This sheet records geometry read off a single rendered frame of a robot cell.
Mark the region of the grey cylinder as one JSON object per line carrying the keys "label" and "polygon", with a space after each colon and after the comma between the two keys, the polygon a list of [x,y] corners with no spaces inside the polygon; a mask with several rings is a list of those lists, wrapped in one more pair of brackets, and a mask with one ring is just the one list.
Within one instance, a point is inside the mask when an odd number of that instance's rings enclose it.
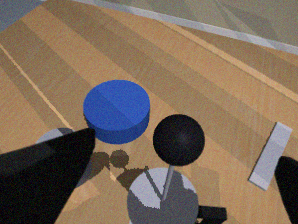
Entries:
{"label": "grey cylinder", "polygon": [[[63,135],[67,135],[70,133],[75,132],[73,129],[70,128],[57,128],[57,129],[53,129],[51,131],[48,131],[47,133],[43,134],[40,139],[37,141],[36,144],[39,144],[41,142],[47,141],[47,140],[51,140]],[[35,145],[36,145],[35,144]],[[81,186],[82,184],[84,184],[87,179],[89,178],[89,175],[91,173],[91,169],[92,169],[92,165],[91,165],[91,160],[89,160],[87,167],[86,167],[86,171],[84,172],[83,176],[81,177],[80,181],[78,182],[77,187]]]}

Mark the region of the grey flat bar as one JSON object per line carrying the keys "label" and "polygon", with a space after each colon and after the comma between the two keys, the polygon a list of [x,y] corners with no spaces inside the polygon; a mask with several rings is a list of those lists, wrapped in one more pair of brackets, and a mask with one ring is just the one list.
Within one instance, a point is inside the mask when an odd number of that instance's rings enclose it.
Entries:
{"label": "grey flat bar", "polygon": [[266,143],[248,182],[266,191],[273,177],[278,159],[281,157],[293,129],[277,122]]}

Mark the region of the glass french press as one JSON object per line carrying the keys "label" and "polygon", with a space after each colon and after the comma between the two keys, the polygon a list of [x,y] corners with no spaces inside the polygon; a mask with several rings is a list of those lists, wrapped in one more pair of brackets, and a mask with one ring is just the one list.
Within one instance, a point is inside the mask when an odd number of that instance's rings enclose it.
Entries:
{"label": "glass french press", "polygon": [[[169,168],[150,169],[136,178],[127,195],[129,224],[222,224],[226,207],[198,205],[192,182],[174,170],[195,162],[205,147],[200,124],[183,114],[170,115],[156,126],[153,146]],[[196,218],[203,219],[195,223]]]}

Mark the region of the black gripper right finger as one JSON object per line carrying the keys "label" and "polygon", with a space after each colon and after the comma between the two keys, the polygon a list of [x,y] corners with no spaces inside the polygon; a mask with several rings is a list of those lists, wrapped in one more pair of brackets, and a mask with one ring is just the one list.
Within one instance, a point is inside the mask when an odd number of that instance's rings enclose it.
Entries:
{"label": "black gripper right finger", "polygon": [[291,224],[298,224],[298,161],[281,156],[275,167],[274,177]]}

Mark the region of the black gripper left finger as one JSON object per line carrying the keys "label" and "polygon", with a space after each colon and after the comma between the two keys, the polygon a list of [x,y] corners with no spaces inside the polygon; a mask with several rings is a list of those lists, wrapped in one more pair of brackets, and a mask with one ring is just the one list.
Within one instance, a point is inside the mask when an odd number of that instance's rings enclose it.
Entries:
{"label": "black gripper left finger", "polygon": [[94,148],[85,128],[0,154],[0,224],[54,224]]}

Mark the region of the dark blue cylinder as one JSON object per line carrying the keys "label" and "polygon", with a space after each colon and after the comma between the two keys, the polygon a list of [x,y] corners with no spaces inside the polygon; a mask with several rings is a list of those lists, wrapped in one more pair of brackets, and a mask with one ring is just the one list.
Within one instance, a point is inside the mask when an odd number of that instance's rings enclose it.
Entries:
{"label": "dark blue cylinder", "polygon": [[92,88],[83,112],[95,137],[108,144],[125,144],[140,137],[148,127],[150,99],[138,84],[110,80]]}

